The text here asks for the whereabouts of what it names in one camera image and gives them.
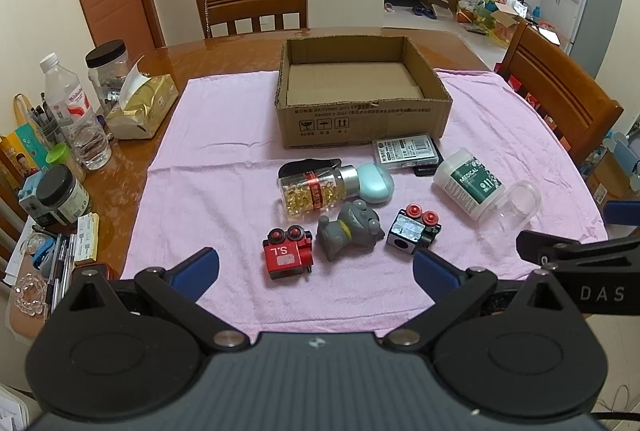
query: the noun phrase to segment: black jar lid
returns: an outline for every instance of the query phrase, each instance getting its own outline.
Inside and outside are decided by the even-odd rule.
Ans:
[[[44,173],[36,196],[44,206],[53,206],[68,196],[74,188],[74,176],[64,164],[56,164]]]
[[[117,59],[127,51],[127,47],[124,45],[124,41],[121,39],[114,39],[108,41],[100,46],[97,46],[91,52],[89,52],[84,60],[89,68],[98,68],[107,63],[110,63],[114,59]]]

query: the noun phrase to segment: red button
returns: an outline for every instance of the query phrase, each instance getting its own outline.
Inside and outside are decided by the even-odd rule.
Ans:
[[[422,208],[418,204],[409,204],[404,210],[410,218],[417,220],[422,216]]]
[[[440,218],[433,211],[427,211],[425,214],[422,215],[422,221],[424,222],[425,225],[428,225],[429,227],[433,227],[434,225],[438,224],[438,221],[440,221]]]

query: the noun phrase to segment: chair backrest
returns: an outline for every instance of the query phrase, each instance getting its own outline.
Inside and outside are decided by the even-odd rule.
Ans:
[[[253,32],[261,32],[260,17],[274,16],[276,30],[284,30],[283,14],[297,12],[300,28],[307,27],[306,0],[196,0],[205,39],[211,25],[226,23],[228,33],[236,34],[236,20],[251,18]]]
[[[545,39],[535,27],[519,19],[519,25],[498,74],[508,81],[514,76],[540,103],[539,114],[550,116],[554,134],[571,146],[576,166],[604,140],[623,109],[568,55]]]
[[[0,199],[4,202],[18,218],[22,221],[27,221],[27,213],[18,204],[18,199],[15,193],[4,185],[0,184]],[[0,229],[2,229],[9,238],[17,242],[20,238],[20,231],[12,224],[8,217],[3,213],[4,206],[0,209]],[[9,261],[11,253],[14,250],[14,245],[10,245],[4,238],[0,238],[0,279],[4,276],[4,267],[2,261]]]

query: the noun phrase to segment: plastic water bottle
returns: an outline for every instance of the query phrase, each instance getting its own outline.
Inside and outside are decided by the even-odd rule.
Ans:
[[[87,169],[99,169],[111,158],[111,147],[80,79],[60,66],[55,52],[40,62],[45,75],[44,96],[76,158]]]

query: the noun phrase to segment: blue gripper pad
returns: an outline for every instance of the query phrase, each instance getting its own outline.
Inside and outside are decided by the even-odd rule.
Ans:
[[[196,302],[215,283],[219,272],[218,253],[205,247],[165,272],[163,279],[174,290]]]
[[[610,200],[602,210],[605,223],[640,225],[640,202]]]
[[[434,302],[462,285],[466,274],[431,251],[414,254],[414,280]]]

